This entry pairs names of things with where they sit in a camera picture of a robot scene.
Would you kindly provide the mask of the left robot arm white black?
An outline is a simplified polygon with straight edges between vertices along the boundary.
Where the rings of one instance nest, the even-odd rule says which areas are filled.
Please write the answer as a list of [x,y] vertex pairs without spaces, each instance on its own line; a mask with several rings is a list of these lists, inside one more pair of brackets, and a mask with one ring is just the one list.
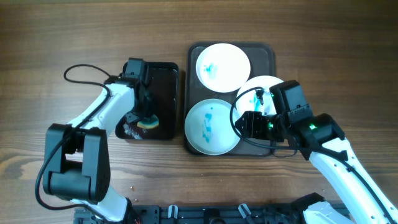
[[71,201],[105,223],[139,223],[131,201],[110,185],[108,137],[122,117],[136,107],[145,88],[138,78],[110,76],[99,97],[68,124],[52,124],[45,137],[44,163],[35,183],[38,203],[48,195]]

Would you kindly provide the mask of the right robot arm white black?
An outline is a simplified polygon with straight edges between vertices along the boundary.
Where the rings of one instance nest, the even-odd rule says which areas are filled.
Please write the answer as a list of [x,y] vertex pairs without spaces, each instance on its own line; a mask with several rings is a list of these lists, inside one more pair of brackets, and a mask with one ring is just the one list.
[[247,111],[231,122],[245,142],[288,141],[286,150],[299,151],[329,181],[356,223],[397,223],[397,208],[365,171],[343,130],[328,114],[311,111],[264,116]]

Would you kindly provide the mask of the white plate top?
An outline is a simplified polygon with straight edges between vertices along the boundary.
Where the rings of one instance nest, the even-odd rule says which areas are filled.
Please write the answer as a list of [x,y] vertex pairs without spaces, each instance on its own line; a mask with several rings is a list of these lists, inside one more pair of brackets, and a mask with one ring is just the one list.
[[199,81],[209,90],[229,93],[241,88],[251,73],[248,56],[233,44],[213,44],[196,61]]

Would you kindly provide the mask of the green yellow sponge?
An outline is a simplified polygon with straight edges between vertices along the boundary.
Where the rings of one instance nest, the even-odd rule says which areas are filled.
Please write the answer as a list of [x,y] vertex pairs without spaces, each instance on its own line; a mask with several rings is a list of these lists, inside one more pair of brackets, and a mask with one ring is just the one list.
[[141,129],[154,129],[159,126],[159,119],[156,115],[152,115],[148,118],[143,118],[137,122],[137,127]]

